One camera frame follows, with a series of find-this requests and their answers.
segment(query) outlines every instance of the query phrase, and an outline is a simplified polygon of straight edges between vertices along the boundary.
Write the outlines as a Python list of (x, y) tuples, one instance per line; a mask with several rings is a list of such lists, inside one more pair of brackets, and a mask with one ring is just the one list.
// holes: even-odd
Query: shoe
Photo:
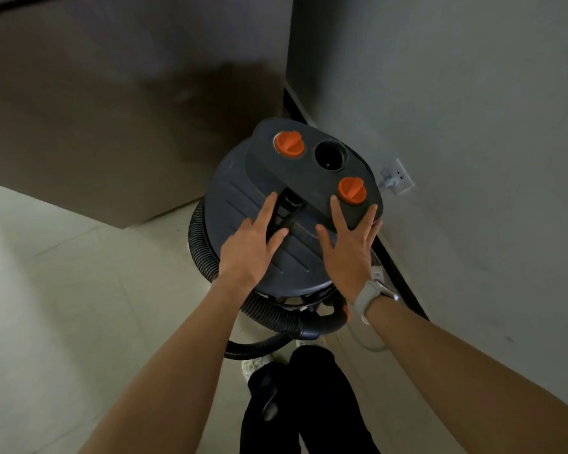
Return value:
[(324, 336), (320, 336), (318, 339), (311, 341), (297, 340), (296, 343), (297, 343), (297, 349), (301, 346), (319, 346), (323, 347), (324, 349), (328, 349), (326, 338)]
[(252, 373), (270, 364), (272, 361), (273, 358), (271, 358), (271, 355), (265, 355), (264, 357), (253, 358), (251, 360), (242, 360), (242, 374), (244, 374), (244, 379), (248, 382)]

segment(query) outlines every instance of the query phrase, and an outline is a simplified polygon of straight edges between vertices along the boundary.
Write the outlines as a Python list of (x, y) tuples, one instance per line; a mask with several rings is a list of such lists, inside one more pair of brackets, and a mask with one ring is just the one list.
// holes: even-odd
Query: smartwatch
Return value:
[(398, 294), (388, 289), (378, 280), (368, 280), (360, 294), (357, 296), (354, 307), (356, 308), (356, 312), (359, 313), (362, 317), (362, 321), (365, 324), (370, 325), (368, 320), (366, 320), (365, 315), (368, 306), (375, 298), (381, 295), (385, 295), (386, 297), (391, 298), (394, 301), (400, 299), (400, 296)]

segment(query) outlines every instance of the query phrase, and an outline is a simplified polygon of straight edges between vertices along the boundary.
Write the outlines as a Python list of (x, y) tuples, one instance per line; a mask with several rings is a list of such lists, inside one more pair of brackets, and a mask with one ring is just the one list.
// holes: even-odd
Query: black pants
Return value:
[(250, 377), (240, 453), (379, 453), (354, 391), (332, 352), (302, 346), (290, 363), (272, 362)]

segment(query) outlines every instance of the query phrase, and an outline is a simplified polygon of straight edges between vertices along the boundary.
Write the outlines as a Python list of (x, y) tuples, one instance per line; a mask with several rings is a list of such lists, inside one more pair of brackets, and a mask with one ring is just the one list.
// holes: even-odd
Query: orange cap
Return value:
[(360, 177), (345, 177), (337, 190), (341, 199), (351, 205), (361, 204), (366, 199), (364, 180)]
[(283, 131), (275, 137), (275, 148), (286, 157), (298, 157), (305, 151), (305, 142), (297, 131)]

